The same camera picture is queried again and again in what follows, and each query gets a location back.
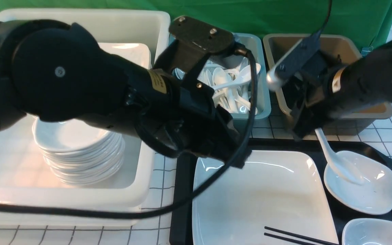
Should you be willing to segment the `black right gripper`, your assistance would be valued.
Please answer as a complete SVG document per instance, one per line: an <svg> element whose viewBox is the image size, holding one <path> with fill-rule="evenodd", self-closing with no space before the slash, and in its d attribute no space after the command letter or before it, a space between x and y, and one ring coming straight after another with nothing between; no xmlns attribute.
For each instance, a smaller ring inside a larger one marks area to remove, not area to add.
<svg viewBox="0 0 392 245"><path fill-rule="evenodd" d="M340 54L318 51L297 71L301 76L299 94L291 108L288 130L295 141L328 124L344 112L344 90L340 74L344 63Z"/></svg>

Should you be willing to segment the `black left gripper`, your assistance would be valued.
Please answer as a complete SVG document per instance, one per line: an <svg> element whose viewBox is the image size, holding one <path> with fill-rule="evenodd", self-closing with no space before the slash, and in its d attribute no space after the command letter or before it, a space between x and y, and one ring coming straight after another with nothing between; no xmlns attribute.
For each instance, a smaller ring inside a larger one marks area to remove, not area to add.
<svg viewBox="0 0 392 245"><path fill-rule="evenodd" d="M135 118L135 131L152 149L176 158L182 152L212 158L242 169L251 151L244 132L236 130L232 115L215 105L214 91L197 80L182 82L162 70L149 71L153 88L140 93L143 108Z"/></svg>

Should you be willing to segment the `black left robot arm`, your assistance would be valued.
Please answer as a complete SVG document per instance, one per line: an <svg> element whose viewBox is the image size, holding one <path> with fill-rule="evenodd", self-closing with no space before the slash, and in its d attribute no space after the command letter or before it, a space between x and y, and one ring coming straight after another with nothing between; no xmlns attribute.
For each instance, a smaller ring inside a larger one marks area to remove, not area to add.
<svg viewBox="0 0 392 245"><path fill-rule="evenodd" d="M57 20L0 21L0 131L27 114L132 135L166 157L182 152L242 168L251 150L230 113L198 81L208 60L227 65L244 46L188 16L151 69L109 54L84 27Z"/></svg>

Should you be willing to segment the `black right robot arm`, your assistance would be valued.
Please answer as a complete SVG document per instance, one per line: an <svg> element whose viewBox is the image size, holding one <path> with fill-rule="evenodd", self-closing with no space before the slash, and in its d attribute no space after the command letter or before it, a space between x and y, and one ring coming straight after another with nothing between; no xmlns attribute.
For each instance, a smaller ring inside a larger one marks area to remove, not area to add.
<svg viewBox="0 0 392 245"><path fill-rule="evenodd" d="M356 111L392 103L392 40L351 64L321 49L303 60L294 56L289 77L299 86L288 126L296 141Z"/></svg>

